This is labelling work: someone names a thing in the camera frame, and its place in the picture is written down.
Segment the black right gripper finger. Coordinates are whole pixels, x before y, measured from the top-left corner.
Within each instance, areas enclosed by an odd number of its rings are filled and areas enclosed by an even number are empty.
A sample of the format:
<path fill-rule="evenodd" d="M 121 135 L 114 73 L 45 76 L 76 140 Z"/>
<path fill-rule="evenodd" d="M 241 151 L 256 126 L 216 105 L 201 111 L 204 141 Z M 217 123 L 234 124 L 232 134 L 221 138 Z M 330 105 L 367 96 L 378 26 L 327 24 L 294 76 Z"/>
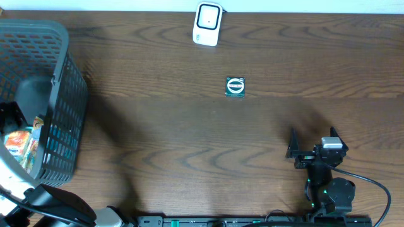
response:
<path fill-rule="evenodd" d="M 348 151 L 348 146 L 345 144 L 343 139 L 339 136 L 334 127 L 330 128 L 330 136 L 333 138 L 331 143 L 331 148 L 339 148 Z"/>
<path fill-rule="evenodd" d="M 291 129 L 290 141 L 287 148 L 287 154 L 294 154 L 299 151 L 299 142 L 294 128 Z"/>

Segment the yellow snack bag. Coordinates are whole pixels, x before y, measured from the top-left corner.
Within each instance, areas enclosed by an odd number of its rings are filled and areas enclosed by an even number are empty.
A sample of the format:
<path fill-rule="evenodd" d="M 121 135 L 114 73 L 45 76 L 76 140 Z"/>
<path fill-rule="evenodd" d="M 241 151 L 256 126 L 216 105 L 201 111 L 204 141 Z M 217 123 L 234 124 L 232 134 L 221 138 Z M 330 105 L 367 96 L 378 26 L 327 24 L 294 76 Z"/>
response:
<path fill-rule="evenodd" d="M 39 146 L 40 133 L 43 125 L 44 120 L 41 118 L 41 116 L 36 116 L 36 118 L 33 121 L 31 135 L 28 140 L 27 148 L 25 150 L 23 159 L 20 162 L 20 165 L 27 173 L 30 173 L 32 171 L 33 166 L 35 164 L 37 150 Z"/>

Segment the small green round-logo box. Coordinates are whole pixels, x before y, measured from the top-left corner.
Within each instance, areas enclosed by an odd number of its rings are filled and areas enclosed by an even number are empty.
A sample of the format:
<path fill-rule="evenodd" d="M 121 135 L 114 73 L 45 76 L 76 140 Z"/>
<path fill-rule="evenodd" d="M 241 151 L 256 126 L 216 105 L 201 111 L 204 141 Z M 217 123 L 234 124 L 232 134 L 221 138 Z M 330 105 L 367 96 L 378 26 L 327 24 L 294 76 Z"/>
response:
<path fill-rule="evenodd" d="M 243 77 L 227 77 L 225 96 L 232 98 L 245 97 L 246 80 Z"/>

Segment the teal snack pack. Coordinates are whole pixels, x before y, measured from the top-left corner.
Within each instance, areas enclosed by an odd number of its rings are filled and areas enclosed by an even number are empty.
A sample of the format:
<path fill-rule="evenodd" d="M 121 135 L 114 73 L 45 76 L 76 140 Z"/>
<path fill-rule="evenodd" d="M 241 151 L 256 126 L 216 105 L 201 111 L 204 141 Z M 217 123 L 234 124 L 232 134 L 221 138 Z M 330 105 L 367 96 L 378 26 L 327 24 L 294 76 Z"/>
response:
<path fill-rule="evenodd" d="M 29 134 L 31 134 L 32 131 L 33 131 L 33 127 L 30 127 L 30 126 L 24 127 L 24 128 L 19 130 L 19 132 L 21 132 L 21 133 L 29 133 Z"/>

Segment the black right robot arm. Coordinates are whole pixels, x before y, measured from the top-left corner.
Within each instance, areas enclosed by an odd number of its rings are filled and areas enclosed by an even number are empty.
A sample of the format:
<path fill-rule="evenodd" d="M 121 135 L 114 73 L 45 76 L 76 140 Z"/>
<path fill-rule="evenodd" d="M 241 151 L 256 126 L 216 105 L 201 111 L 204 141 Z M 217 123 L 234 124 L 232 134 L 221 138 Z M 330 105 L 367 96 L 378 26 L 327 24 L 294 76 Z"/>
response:
<path fill-rule="evenodd" d="M 334 178 L 332 170 L 343 162 L 348 146 L 343 142 L 334 127 L 330 135 L 322 137 L 312 151 L 303 151 L 295 129 L 291 130 L 290 142 L 285 157 L 295 160 L 296 169 L 307 170 L 305 194 L 312 203 L 312 212 L 306 219 L 340 218 L 352 211 L 355 197 L 355 184 L 345 178 Z"/>

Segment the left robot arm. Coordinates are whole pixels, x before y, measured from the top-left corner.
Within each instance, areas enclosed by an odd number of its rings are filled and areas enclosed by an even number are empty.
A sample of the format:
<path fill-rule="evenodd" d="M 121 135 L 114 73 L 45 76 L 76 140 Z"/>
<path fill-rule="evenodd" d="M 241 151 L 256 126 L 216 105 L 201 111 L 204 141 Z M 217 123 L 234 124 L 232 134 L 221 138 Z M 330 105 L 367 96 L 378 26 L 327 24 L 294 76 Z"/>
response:
<path fill-rule="evenodd" d="M 136 218 L 125 216 L 114 206 L 94 211 L 76 194 L 50 185 L 26 189 L 22 201 L 9 190 L 2 189 L 1 195 L 16 205 L 1 218 L 1 226 L 28 226 L 34 213 L 43 215 L 37 226 L 139 226 Z"/>

